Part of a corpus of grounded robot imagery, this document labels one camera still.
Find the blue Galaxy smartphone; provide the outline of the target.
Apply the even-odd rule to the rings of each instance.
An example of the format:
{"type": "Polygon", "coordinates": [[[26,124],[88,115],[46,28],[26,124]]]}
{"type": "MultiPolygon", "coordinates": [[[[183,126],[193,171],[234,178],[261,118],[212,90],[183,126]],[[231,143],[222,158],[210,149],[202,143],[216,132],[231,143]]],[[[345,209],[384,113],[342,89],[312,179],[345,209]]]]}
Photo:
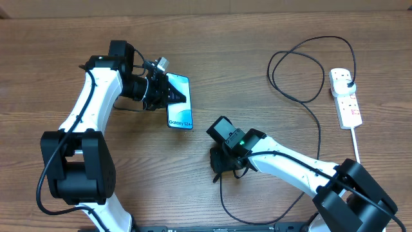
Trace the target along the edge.
{"type": "Polygon", "coordinates": [[[186,103],[176,103],[167,105],[167,125],[170,128],[193,129],[191,94],[189,79],[175,73],[167,73],[168,84],[172,84],[178,91],[183,93],[186,103]]]}

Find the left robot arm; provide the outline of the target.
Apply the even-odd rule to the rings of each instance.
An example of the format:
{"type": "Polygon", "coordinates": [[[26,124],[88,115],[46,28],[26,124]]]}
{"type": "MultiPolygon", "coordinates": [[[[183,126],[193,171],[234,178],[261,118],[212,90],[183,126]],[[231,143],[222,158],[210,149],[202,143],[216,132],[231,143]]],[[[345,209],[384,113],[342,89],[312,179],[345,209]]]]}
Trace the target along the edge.
{"type": "Polygon", "coordinates": [[[170,128],[193,127],[189,79],[167,71],[168,60],[143,60],[135,74],[138,50],[113,40],[107,55],[93,55],[82,65],[85,81],[68,118],[40,141],[47,183],[68,212],[82,211],[97,231],[136,231],[137,225],[115,195],[115,164],[104,134],[119,97],[141,102],[145,111],[164,108],[170,128]]]}

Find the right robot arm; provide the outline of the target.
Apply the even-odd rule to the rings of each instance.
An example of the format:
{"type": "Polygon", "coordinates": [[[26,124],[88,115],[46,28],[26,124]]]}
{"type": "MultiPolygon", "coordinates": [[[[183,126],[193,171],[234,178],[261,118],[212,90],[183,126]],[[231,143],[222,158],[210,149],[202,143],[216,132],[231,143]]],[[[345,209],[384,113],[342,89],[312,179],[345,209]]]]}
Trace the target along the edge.
{"type": "Polygon", "coordinates": [[[225,116],[207,130],[216,142],[211,167],[217,177],[226,171],[271,174],[312,198],[317,214],[307,231],[383,231],[398,221],[397,205],[358,162],[342,164],[313,159],[286,148],[262,131],[243,132],[225,116]]]}

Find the white charger plug adapter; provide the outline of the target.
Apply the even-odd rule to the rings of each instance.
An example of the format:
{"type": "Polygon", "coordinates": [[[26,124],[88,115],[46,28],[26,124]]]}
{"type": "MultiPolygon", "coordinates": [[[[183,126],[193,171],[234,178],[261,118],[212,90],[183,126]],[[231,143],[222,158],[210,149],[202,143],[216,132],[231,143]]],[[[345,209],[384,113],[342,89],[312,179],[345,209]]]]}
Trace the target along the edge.
{"type": "Polygon", "coordinates": [[[344,97],[351,95],[357,91],[357,86],[354,82],[343,80],[332,80],[331,92],[334,97],[344,97]]]}

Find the white power strip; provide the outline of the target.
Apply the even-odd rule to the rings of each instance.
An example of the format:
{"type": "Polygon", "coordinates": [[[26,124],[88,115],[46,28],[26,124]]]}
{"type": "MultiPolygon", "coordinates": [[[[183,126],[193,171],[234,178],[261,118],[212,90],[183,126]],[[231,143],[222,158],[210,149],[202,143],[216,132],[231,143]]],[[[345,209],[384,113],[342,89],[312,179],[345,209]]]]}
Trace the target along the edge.
{"type": "MultiPolygon", "coordinates": [[[[333,79],[346,79],[352,81],[350,71],[344,68],[331,69],[329,72],[329,78],[330,85],[333,79]]],[[[333,97],[333,99],[341,129],[350,130],[351,128],[355,128],[362,124],[359,104],[355,93],[344,97],[333,97]]]]}

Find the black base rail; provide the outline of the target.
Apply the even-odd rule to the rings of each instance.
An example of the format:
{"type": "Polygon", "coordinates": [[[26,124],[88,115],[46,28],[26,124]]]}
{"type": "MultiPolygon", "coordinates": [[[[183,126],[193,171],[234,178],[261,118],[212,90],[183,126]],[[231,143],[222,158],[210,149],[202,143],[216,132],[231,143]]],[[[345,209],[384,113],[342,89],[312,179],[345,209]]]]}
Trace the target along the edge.
{"type": "Polygon", "coordinates": [[[241,226],[137,226],[138,232],[308,232],[306,222],[277,222],[273,225],[241,225],[241,226]]]}

